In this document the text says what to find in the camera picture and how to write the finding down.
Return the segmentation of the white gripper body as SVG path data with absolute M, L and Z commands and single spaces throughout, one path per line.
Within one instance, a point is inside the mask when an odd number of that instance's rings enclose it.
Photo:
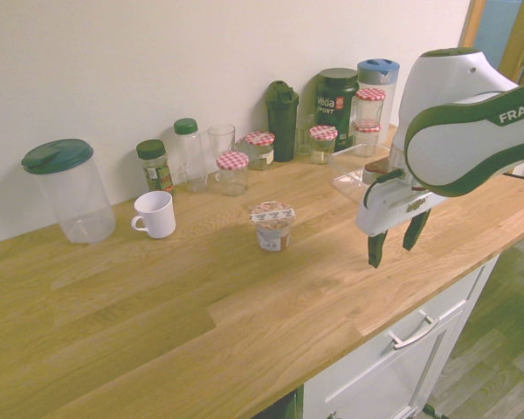
M 445 200 L 428 190 L 416 191 L 399 178 L 374 182 L 367 189 L 356 217 L 357 227 L 375 237 Z

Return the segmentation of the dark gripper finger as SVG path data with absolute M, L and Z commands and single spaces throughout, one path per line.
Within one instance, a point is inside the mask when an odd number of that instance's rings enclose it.
M 411 219 L 410 225 L 406 230 L 403 238 L 403 247 L 405 250 L 410 251 L 416 244 L 424 226 L 429 218 L 431 211 L 428 209 L 418 216 L 414 216 Z
M 383 258 L 383 244 L 387 237 L 387 232 L 382 232 L 376 236 L 368 237 L 369 264 L 377 268 Z

